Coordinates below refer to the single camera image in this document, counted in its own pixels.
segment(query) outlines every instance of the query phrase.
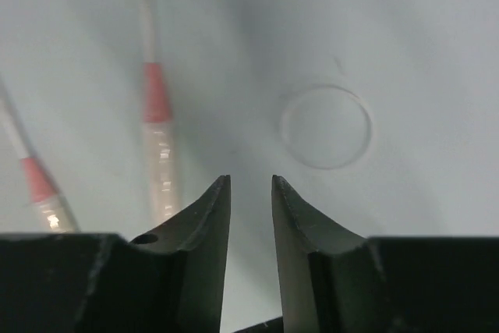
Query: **red band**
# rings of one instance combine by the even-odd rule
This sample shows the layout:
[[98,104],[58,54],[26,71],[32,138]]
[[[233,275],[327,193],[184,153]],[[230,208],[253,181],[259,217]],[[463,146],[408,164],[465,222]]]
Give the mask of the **red band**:
[[31,201],[33,203],[41,202],[57,194],[35,158],[21,159],[21,163],[23,164],[28,180]]
[[166,96],[165,82],[161,64],[147,62],[144,64],[146,80],[145,122],[165,122],[172,119],[172,110]]

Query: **small hole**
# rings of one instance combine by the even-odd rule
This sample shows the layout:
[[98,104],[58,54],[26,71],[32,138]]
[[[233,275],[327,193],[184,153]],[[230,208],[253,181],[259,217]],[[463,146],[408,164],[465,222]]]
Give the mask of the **small hole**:
[[147,245],[148,243],[157,242],[157,236],[155,234],[146,233],[141,236],[138,236],[133,241],[136,245]]

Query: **white background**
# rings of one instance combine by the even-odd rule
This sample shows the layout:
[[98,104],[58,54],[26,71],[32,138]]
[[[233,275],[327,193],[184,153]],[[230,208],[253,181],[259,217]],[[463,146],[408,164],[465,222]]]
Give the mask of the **white background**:
[[[232,175],[222,331],[280,314],[272,174],[362,235],[499,233],[499,0],[157,0],[157,14],[185,202]],[[150,227],[141,59],[138,0],[0,0],[0,77],[85,231]],[[306,168],[279,137],[286,98],[319,82],[370,109],[351,168]],[[3,133],[0,165],[0,229],[40,230]]]

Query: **pipette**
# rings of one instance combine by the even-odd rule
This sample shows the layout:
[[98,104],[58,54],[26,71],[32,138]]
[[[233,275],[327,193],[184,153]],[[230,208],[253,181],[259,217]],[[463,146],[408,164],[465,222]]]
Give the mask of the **pipette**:
[[147,158],[150,203],[154,224],[182,210],[179,202],[173,118],[168,103],[161,63],[157,58],[152,0],[140,0],[143,29],[145,112],[144,146]]
[[27,179],[31,203],[43,228],[49,232],[78,232],[78,225],[55,186],[50,182],[40,162],[30,153],[6,96],[0,95],[0,117]]

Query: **transparent tube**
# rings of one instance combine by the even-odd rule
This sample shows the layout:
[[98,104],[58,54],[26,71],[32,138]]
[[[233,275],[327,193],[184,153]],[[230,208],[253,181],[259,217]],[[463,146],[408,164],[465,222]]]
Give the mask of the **transparent tube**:
[[75,218],[64,206],[62,199],[54,195],[33,204],[44,229],[54,233],[78,232]]
[[171,122],[146,122],[144,140],[152,218],[159,225],[182,210]]

